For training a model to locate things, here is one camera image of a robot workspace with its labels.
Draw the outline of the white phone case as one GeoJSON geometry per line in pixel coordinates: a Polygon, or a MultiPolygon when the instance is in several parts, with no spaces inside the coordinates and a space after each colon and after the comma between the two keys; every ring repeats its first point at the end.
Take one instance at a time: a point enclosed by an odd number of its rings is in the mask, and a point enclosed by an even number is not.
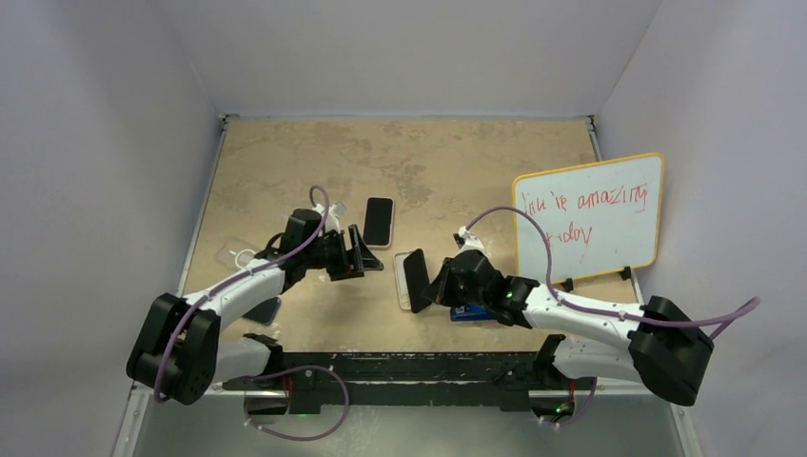
{"type": "Polygon", "coordinates": [[[412,251],[398,252],[393,256],[394,276],[398,294],[398,303],[401,310],[410,311],[411,303],[409,299],[408,286],[406,282],[404,260],[412,254],[412,251]]]}

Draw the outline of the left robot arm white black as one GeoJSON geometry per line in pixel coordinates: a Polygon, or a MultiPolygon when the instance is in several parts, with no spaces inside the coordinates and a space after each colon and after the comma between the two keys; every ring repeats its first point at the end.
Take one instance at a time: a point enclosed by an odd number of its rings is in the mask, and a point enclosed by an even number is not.
{"type": "Polygon", "coordinates": [[[246,266],[213,286],[151,304],[126,364],[127,376],[151,387],[157,402],[191,405],[214,385],[248,378],[271,389],[283,380],[283,349],[255,333],[223,342],[221,333],[261,304],[281,296],[322,269],[332,281],[362,277],[384,267],[359,229],[341,229],[333,209],[296,209],[285,231],[246,266]]]}

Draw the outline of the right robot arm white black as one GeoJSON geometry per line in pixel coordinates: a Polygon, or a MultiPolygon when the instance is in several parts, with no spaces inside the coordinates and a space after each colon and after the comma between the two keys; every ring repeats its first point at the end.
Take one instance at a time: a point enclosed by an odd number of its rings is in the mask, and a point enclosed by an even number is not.
{"type": "Polygon", "coordinates": [[[480,306],[508,327],[550,330],[534,363],[546,387],[567,379],[616,379],[641,383],[669,403],[690,407],[714,351],[713,340],[663,297],[646,304],[582,298],[594,312],[576,311],[567,305],[573,295],[505,276],[478,250],[445,259],[422,296],[450,308],[480,306]]]}

